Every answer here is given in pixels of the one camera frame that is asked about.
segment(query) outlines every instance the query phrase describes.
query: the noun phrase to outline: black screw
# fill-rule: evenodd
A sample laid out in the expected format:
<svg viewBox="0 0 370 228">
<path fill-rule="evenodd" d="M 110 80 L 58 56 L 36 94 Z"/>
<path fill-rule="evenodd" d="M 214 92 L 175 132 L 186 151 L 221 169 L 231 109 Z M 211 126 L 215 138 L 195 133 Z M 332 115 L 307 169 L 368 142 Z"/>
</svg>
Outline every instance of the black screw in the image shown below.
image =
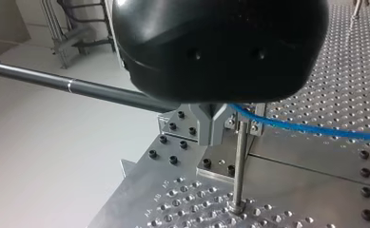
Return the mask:
<svg viewBox="0 0 370 228">
<path fill-rule="evenodd" d="M 190 127 L 190 128 L 188 128 L 188 133 L 189 133 L 190 135 L 196 135 L 196 128 L 194 128 L 194 127 Z"/>
<path fill-rule="evenodd" d="M 370 198 L 370 188 L 369 187 L 361 188 L 361 194 L 365 198 Z"/>
<path fill-rule="evenodd" d="M 160 136 L 160 142 L 165 144 L 167 142 L 166 136 Z"/>
<path fill-rule="evenodd" d="M 361 150 L 360 151 L 360 158 L 363 160 L 367 160 L 369 158 L 369 152 L 366 150 Z"/>
<path fill-rule="evenodd" d="M 368 209 L 362 210 L 361 216 L 364 220 L 370 221 L 370 210 Z"/>
<path fill-rule="evenodd" d="M 148 155 L 150 158 L 155 159 L 157 157 L 157 152 L 155 150 L 148 151 Z"/>
<path fill-rule="evenodd" d="M 362 168 L 360 171 L 360 174 L 363 178 L 369 178 L 370 176 L 370 170 L 367 168 Z"/>
<path fill-rule="evenodd" d="M 227 169 L 228 169 L 228 175 L 229 176 L 231 176 L 231 177 L 235 176 L 235 165 L 230 164 L 230 165 L 228 165 Z"/>
<path fill-rule="evenodd" d="M 178 111 L 178 117 L 183 119 L 185 117 L 185 113 L 183 111 Z"/>
<path fill-rule="evenodd" d="M 211 160 L 210 159 L 203 159 L 203 166 L 204 166 L 204 168 L 209 169 L 211 167 Z"/>
<path fill-rule="evenodd" d="M 175 123 L 170 123 L 169 124 L 169 129 L 176 130 L 176 124 Z"/>
<path fill-rule="evenodd" d="M 169 162 L 171 164 L 176 164 L 176 163 L 178 163 L 178 158 L 176 156 L 170 156 L 169 157 Z"/>
<path fill-rule="evenodd" d="M 181 142 L 179 142 L 179 146 L 181 146 L 182 149 L 186 149 L 187 148 L 187 142 L 181 141 Z"/>
</svg>

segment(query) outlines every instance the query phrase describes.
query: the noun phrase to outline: blue pneumatic hose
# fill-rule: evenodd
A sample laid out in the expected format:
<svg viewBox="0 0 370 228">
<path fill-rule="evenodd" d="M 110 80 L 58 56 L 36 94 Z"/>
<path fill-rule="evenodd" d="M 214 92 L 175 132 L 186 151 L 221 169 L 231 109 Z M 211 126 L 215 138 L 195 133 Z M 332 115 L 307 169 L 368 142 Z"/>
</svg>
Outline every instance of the blue pneumatic hose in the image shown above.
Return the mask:
<svg viewBox="0 0 370 228">
<path fill-rule="evenodd" d="M 327 136 L 346 137 L 346 138 L 370 141 L 370 133 L 347 131 L 347 130 L 337 130 L 337 129 L 318 127 L 318 126 L 313 126 L 313 125 L 277 121 L 277 120 L 268 119 L 268 118 L 250 113 L 249 111 L 243 109 L 238 104 L 230 104 L 230 106 L 233 109 L 235 109 L 237 112 L 241 113 L 243 116 L 253 121 L 256 121 L 258 123 L 269 124 L 274 127 L 288 129 L 288 130 L 303 131 L 303 132 L 308 132 L 308 133 L 313 133 L 313 134 L 322 134 L 322 135 L 327 135 Z"/>
</svg>

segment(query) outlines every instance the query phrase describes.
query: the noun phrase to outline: black plastic housing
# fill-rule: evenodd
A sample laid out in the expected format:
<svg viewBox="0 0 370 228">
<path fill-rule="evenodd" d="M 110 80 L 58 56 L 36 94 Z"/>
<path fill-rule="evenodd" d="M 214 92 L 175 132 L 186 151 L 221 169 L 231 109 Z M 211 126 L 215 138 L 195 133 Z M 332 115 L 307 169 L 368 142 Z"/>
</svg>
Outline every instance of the black plastic housing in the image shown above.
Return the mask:
<svg viewBox="0 0 370 228">
<path fill-rule="evenodd" d="M 112 15 L 132 83 L 181 103 L 291 96 L 328 25 L 326 0 L 115 0 Z"/>
</svg>

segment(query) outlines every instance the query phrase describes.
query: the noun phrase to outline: aluminum plate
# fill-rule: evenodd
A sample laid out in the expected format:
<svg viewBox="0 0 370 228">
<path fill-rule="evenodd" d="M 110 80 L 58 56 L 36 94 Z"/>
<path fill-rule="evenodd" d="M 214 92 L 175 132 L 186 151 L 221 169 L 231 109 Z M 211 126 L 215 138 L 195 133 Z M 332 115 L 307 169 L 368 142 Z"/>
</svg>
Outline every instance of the aluminum plate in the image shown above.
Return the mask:
<svg viewBox="0 0 370 228">
<path fill-rule="evenodd" d="M 196 176 L 205 147 L 189 141 L 183 150 L 180 140 L 168 137 L 161 144 L 157 139 L 149 147 L 158 152 L 157 159 L 145 153 L 88 228 L 370 227 L 360 217 L 370 209 L 360 184 L 254 157 L 246 165 L 246 209 L 233 216 L 226 206 L 232 184 Z M 215 146 L 233 153 L 228 148 Z M 172 155 L 176 165 L 168 162 Z"/>
<path fill-rule="evenodd" d="M 370 7 L 350 29 L 353 8 L 332 6 L 330 27 L 314 71 L 299 93 L 269 104 L 266 114 L 298 124 L 370 132 Z M 370 142 L 267 127 L 253 149 L 259 156 L 370 184 Z"/>
</svg>

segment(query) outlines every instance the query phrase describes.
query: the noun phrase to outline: metal rod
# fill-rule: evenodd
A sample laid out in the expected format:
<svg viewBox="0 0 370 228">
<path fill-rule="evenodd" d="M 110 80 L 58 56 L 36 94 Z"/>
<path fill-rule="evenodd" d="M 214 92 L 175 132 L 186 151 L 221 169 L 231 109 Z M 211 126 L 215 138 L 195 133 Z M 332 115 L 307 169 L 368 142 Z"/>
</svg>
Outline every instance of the metal rod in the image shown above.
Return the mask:
<svg viewBox="0 0 370 228">
<path fill-rule="evenodd" d="M 66 9 L 79 9 L 79 8 L 98 7 L 98 6 L 102 6 L 102 3 L 90 3 L 90 4 L 76 5 L 76 6 L 65 5 L 65 8 Z"/>
<path fill-rule="evenodd" d="M 244 208 L 244 203 L 242 202 L 242 191 L 244 161 L 247 153 L 247 127 L 248 122 L 240 122 L 235 158 L 234 197 L 229 207 L 231 212 L 236 215 L 240 214 Z"/>
<path fill-rule="evenodd" d="M 134 92 L 108 85 L 100 85 L 79 79 L 55 74 L 0 64 L 0 76 L 39 86 L 46 86 L 65 92 L 79 94 L 95 99 L 129 105 L 155 112 L 168 112 L 178 108 L 179 104 L 163 103 Z"/>
<path fill-rule="evenodd" d="M 362 0 L 357 0 L 356 7 L 354 8 L 354 12 L 353 12 L 353 19 L 359 19 L 361 6 L 362 6 Z"/>
</svg>

